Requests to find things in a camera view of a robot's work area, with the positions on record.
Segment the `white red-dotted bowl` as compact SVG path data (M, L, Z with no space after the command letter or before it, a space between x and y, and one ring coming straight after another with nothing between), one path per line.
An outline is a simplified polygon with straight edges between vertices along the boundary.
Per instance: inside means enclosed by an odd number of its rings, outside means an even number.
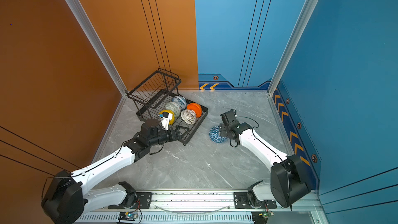
M196 116L195 111L193 111L193 110L183 110L180 115L181 115L182 120L185 123L187 123L189 125L194 125L196 123L197 116Z

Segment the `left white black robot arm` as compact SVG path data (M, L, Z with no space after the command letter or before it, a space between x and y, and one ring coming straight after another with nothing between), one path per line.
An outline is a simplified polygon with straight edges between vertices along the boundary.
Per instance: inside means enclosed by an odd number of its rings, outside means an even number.
M126 181L103 189L94 187L150 154L151 147L179 141L189 130L181 125L165 129L156 119L146 120L133 138L123 142L110 155L71 173L56 174L41 201L44 213L55 224L72 224L81 215L103 207L137 207L136 190Z

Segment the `dark blue geometric bowl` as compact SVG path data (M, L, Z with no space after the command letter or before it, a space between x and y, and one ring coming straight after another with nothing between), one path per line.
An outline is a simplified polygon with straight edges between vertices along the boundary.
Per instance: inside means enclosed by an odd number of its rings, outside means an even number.
M221 136L221 127L214 126L209 131L209 137L214 143L224 143L228 138Z

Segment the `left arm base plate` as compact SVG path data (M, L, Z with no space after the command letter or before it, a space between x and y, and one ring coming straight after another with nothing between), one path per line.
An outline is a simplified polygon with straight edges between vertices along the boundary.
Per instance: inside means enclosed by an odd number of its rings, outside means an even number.
M152 192L129 193L118 205L110 205L108 209L149 209L152 200Z

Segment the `green patterned white bowl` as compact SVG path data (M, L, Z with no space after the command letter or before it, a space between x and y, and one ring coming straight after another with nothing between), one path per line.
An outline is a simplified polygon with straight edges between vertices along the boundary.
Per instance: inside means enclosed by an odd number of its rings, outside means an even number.
M180 116L180 113L182 111L180 105L176 102L168 102L165 105L165 109L172 111L175 115L176 118L178 118Z

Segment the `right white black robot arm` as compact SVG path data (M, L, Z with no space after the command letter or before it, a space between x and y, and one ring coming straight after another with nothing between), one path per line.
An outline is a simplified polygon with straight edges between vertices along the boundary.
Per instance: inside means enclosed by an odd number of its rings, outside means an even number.
M259 181L247 189L251 207L260 208L266 201L276 201L284 208L311 193L313 186L306 164L297 155L288 155L260 137L254 127L239 122L236 110L220 115L219 135L250 150L270 171L270 182Z

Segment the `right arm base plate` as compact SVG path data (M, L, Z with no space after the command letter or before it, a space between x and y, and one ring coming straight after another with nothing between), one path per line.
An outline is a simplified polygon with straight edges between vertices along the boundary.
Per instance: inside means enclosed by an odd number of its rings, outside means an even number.
M234 196L234 204L236 209L245 209L245 208L261 208L261 209L276 209L277 204L274 200L258 200L253 193L250 192L235 192Z

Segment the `yellow plastic bowl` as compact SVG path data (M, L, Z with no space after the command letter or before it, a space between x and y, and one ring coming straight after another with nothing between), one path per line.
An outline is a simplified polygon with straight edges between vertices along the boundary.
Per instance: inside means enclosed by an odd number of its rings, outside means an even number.
M163 122L168 120L169 125L173 125L176 119L175 113L171 110L163 110L159 112L158 116L161 118Z

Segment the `orange plastic bowl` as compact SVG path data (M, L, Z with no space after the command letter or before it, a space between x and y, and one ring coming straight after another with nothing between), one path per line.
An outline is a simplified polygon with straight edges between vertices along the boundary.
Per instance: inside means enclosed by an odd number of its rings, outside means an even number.
M187 109L194 111L197 118L200 118L202 116L202 107L198 103L188 104Z

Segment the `blue floral white bowl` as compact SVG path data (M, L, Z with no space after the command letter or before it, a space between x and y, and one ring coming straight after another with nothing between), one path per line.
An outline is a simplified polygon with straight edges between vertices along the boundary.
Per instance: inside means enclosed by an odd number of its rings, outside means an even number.
M176 103L182 110L185 110L188 105L186 99L180 95L174 96L172 102Z

